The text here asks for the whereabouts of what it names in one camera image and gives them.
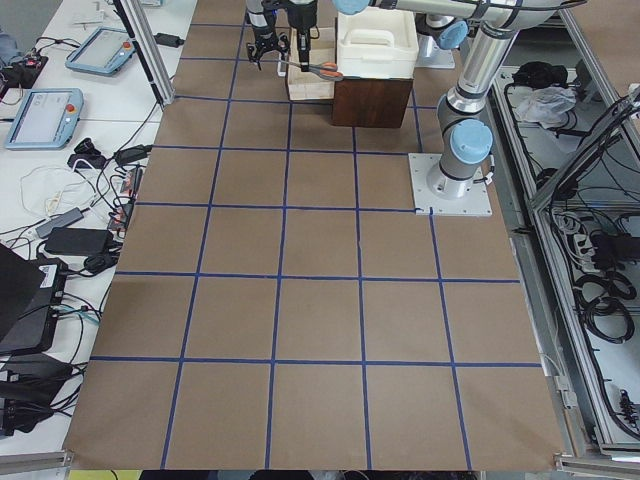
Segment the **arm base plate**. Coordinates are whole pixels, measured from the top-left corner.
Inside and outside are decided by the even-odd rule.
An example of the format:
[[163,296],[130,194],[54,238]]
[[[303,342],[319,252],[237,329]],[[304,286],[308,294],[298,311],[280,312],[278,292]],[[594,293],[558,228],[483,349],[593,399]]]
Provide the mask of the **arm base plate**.
[[414,212],[423,216],[490,217],[492,208],[482,168],[477,166],[470,179],[452,180],[441,171],[440,158],[437,153],[408,155]]

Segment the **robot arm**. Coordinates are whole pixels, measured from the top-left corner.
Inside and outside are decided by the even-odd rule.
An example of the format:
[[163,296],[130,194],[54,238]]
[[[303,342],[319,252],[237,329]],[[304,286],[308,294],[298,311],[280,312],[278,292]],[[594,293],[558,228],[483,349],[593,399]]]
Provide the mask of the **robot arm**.
[[278,60],[287,59],[290,42],[284,33],[276,30],[277,13],[266,9],[260,0],[245,1],[245,21],[251,25],[253,41],[246,44],[248,60],[261,69],[261,59],[268,53],[277,52]]
[[575,1],[336,1],[337,70],[343,78],[405,81],[416,70],[451,70],[454,53],[471,38],[460,75],[444,91],[445,110],[478,115],[518,34]]

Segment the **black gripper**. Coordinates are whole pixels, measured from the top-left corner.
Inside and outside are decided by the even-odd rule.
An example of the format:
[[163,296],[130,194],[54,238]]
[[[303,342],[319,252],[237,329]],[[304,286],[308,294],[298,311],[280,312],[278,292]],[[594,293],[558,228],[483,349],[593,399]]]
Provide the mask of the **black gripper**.
[[285,33],[277,36],[273,24],[253,25],[254,43],[246,44],[247,57],[250,63],[261,70],[263,53],[278,52],[278,61],[286,62],[290,52],[290,40]]
[[310,29],[317,25],[317,10],[317,0],[290,0],[286,7],[289,25],[297,30],[298,59],[302,72],[310,71]]

